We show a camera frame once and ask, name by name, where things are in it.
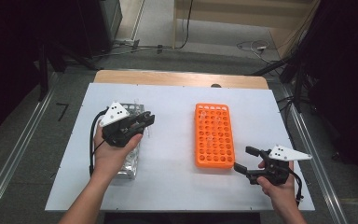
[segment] white tabletop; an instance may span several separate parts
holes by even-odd
[[[195,165],[194,111],[197,103],[227,105],[236,162],[257,169],[260,158],[245,147],[291,147],[272,91],[127,84],[89,84],[62,158],[46,210],[64,211],[86,186],[89,175],[90,126],[113,101],[145,105],[156,115],[145,134],[134,180],[115,179],[103,198],[106,211],[261,211],[271,210],[260,186],[233,170]],[[295,172],[302,174],[298,163]],[[301,210],[314,210],[303,185]]]

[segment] black curtain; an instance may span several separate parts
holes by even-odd
[[[0,125],[39,82],[36,40],[12,1],[0,1]]]
[[[328,15],[307,46],[310,99],[325,118],[345,161],[358,165],[358,1],[322,1]]]

